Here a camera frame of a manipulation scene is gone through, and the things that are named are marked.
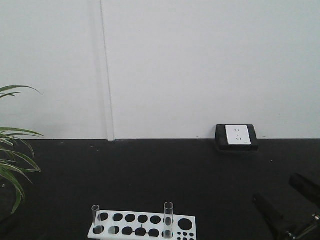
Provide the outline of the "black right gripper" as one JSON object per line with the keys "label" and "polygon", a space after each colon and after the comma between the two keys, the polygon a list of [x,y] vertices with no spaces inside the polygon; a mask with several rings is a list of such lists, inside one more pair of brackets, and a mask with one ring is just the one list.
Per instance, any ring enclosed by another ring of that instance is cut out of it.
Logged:
{"label": "black right gripper", "polygon": [[[320,203],[320,186],[308,178],[294,173],[290,176],[289,184],[313,204]],[[277,233],[276,240],[319,240],[320,215],[313,214],[307,223],[293,223],[284,220],[280,213],[260,193],[252,196],[252,202],[262,215],[272,233]]]}

